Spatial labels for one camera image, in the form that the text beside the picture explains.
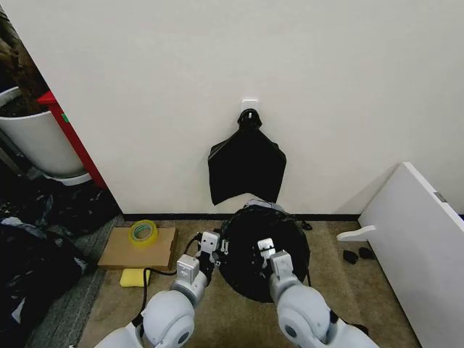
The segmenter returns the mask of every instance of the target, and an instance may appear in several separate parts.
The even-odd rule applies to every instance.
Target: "beige carpet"
[[[179,232],[175,251],[180,256],[187,241],[197,232],[220,227],[217,221],[158,221],[175,226]],[[343,261],[343,249],[357,251],[364,243],[339,243],[336,235],[359,228],[357,223],[313,222],[306,232],[311,248],[312,286],[341,318],[368,327],[370,337],[381,348],[420,347],[389,286],[380,265],[359,260],[356,265]],[[124,289],[120,272],[108,271],[79,343],[93,347],[116,328],[125,326],[137,314],[142,289]],[[173,277],[153,275],[149,297],[169,289]],[[213,273],[202,303],[196,309],[195,332],[187,348],[205,347],[293,347],[280,331],[274,304],[246,299],[232,290],[218,270]]]

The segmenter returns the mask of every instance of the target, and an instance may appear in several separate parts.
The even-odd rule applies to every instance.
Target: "black baseboard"
[[[124,214],[125,221],[138,220],[228,220],[232,214]],[[357,221],[359,214],[295,214],[297,220]]]

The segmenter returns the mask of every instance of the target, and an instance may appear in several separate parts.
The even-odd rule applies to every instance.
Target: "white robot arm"
[[[378,348],[360,329],[340,319],[319,291],[300,283],[289,253],[276,253],[271,239],[258,242],[258,247],[273,271],[270,294],[289,341],[301,348]]]
[[[196,257],[183,254],[177,261],[177,279],[169,291],[155,294],[140,315],[119,328],[96,348],[143,348],[141,328],[155,348],[182,347],[194,332],[194,308],[200,303],[217,262],[219,234],[204,232]]]

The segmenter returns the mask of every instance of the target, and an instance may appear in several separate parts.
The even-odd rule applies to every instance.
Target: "roll of tape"
[[[129,241],[136,247],[147,247],[158,239],[158,229],[153,221],[140,220],[129,230]]]

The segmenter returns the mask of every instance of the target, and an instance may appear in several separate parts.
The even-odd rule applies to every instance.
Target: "cardboard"
[[[134,246],[129,241],[130,227],[114,227],[109,235],[107,245],[100,257],[99,267],[109,270],[124,268],[151,267],[157,270],[171,270],[171,262],[177,230],[175,228],[158,228],[157,241],[143,248]]]

